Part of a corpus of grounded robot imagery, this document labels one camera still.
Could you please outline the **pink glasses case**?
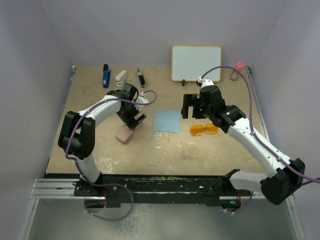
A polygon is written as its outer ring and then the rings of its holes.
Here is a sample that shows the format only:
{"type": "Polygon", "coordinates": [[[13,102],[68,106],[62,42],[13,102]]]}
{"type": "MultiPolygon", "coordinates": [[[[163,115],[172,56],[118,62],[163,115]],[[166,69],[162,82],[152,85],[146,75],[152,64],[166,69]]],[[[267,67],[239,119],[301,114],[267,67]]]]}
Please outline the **pink glasses case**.
{"type": "Polygon", "coordinates": [[[135,132],[141,127],[142,123],[139,123],[134,130],[131,130],[127,125],[123,125],[116,133],[115,138],[122,144],[127,144],[135,132]]]}

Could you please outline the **blue cleaning cloth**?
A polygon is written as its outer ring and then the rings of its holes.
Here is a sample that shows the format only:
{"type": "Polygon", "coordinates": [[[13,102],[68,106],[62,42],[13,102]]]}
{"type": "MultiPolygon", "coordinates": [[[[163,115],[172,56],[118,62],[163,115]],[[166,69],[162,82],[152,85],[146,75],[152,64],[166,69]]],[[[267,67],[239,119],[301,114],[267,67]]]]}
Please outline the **blue cleaning cloth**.
{"type": "Polygon", "coordinates": [[[158,132],[179,133],[180,113],[173,110],[157,109],[153,129],[158,132]]]}

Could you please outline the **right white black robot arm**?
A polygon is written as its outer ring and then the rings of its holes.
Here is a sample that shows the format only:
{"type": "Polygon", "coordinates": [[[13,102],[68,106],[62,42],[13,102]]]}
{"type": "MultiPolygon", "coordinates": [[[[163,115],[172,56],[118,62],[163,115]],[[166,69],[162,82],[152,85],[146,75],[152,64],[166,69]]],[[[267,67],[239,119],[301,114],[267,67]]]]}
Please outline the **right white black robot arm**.
{"type": "Polygon", "coordinates": [[[258,192],[274,205],[281,204],[298,190],[303,183],[305,163],[291,159],[268,142],[255,128],[250,128],[250,120],[235,105],[226,105],[220,89],[207,85],[199,93],[184,94],[181,115],[209,119],[216,127],[239,142],[262,166],[265,173],[236,170],[222,183],[222,190],[228,196],[239,190],[258,192]]]}

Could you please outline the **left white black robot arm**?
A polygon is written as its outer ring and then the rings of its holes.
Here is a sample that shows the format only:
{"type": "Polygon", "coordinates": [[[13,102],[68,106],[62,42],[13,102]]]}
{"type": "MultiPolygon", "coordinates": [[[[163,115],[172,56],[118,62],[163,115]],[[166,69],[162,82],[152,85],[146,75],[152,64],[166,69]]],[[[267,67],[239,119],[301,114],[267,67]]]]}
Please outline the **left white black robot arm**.
{"type": "Polygon", "coordinates": [[[100,101],[78,111],[68,111],[63,119],[58,138],[58,146],[65,157],[75,162],[80,177],[86,181],[85,190],[91,196],[103,191],[102,173],[93,157],[96,142],[96,127],[116,114],[124,123],[124,133],[130,134],[146,118],[142,109],[151,104],[145,92],[138,93],[132,84],[124,84],[122,89],[109,91],[100,101]]]}

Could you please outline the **orange sunglasses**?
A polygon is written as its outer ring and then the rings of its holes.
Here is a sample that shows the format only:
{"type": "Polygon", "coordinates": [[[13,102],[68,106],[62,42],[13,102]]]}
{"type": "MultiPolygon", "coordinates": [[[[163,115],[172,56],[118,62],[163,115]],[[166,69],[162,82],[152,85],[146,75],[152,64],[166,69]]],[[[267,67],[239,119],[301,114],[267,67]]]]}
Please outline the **orange sunglasses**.
{"type": "Polygon", "coordinates": [[[206,125],[192,125],[190,127],[190,133],[193,137],[200,136],[202,133],[206,133],[208,135],[216,134],[218,130],[218,127],[212,123],[206,125]]]}

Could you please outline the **small whiteboard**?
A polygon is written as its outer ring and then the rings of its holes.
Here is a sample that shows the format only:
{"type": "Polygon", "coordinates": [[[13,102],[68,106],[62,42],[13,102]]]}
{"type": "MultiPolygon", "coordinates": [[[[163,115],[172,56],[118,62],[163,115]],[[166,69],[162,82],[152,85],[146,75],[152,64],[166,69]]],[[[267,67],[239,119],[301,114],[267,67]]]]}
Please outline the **small whiteboard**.
{"type": "Polygon", "coordinates": [[[206,71],[222,64],[222,48],[216,45],[173,45],[171,80],[195,82],[206,71]]]}

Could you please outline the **white stapler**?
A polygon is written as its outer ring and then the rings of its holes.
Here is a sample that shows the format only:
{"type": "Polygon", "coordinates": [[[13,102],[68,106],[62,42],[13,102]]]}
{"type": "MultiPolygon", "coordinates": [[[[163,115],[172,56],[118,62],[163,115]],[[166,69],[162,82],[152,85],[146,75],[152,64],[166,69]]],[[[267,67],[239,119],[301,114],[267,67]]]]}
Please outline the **white stapler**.
{"type": "Polygon", "coordinates": [[[125,82],[126,78],[127,78],[127,71],[126,70],[122,70],[116,77],[116,86],[117,87],[121,87],[123,85],[123,83],[125,82]]]}

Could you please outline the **blue black stapler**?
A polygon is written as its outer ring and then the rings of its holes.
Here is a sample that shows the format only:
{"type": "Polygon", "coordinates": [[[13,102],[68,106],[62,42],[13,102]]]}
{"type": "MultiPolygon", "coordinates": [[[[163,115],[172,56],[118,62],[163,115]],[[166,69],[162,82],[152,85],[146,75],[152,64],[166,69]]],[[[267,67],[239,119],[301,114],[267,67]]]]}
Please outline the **blue black stapler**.
{"type": "Polygon", "coordinates": [[[110,85],[111,69],[108,64],[103,65],[102,86],[108,88],[110,85]]]}

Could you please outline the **pink capped small bottle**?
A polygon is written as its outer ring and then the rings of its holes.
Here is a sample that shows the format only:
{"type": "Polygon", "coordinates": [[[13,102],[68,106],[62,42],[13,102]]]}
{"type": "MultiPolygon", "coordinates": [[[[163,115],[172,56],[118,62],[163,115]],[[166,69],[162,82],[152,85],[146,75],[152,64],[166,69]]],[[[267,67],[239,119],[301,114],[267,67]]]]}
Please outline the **pink capped small bottle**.
{"type": "Polygon", "coordinates": [[[232,81],[236,81],[239,75],[239,72],[241,72],[244,68],[245,64],[242,61],[239,61],[235,65],[235,70],[232,71],[230,75],[230,79],[232,81]]]}

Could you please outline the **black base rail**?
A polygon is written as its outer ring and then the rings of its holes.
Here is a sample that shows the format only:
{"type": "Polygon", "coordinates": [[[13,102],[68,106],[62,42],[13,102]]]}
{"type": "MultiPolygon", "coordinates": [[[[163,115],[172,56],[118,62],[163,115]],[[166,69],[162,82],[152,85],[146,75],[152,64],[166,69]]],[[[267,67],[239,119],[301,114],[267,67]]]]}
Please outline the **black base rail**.
{"type": "Polygon", "coordinates": [[[82,179],[73,182],[74,195],[102,198],[109,208],[121,204],[201,204],[239,208],[248,190],[236,190],[222,175],[102,174],[95,186],[82,179]]]}

